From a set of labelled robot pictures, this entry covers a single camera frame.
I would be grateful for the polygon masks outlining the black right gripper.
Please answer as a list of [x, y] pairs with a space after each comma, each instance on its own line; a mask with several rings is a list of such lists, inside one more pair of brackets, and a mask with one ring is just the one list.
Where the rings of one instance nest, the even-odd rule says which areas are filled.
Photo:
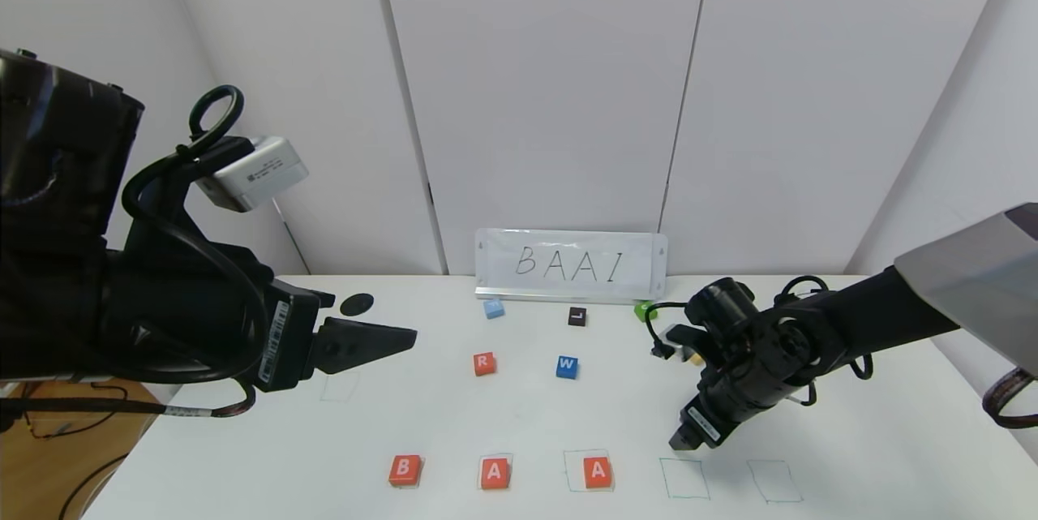
[[704, 444], [722, 445], [739, 425], [776, 404], [776, 377], [757, 364], [742, 373], [705, 365], [696, 396], [683, 406], [681, 423], [668, 445], [674, 451], [694, 451]]

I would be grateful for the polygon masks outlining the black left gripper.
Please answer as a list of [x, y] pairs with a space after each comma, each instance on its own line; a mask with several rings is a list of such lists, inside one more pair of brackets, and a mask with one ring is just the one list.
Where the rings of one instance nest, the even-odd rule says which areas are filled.
[[315, 332], [316, 314], [333, 303], [332, 294], [275, 279], [245, 247], [219, 243], [217, 250], [243, 269], [264, 297], [269, 328], [262, 350], [248, 339], [244, 295], [207, 261], [176, 251], [149, 259], [112, 257], [106, 353], [129, 366], [173, 372], [179, 384], [189, 371], [252, 356], [255, 363], [246, 380], [263, 392], [275, 392], [296, 387], [315, 370], [337, 375], [411, 350], [418, 339], [418, 331], [408, 328], [335, 317], [327, 317]]

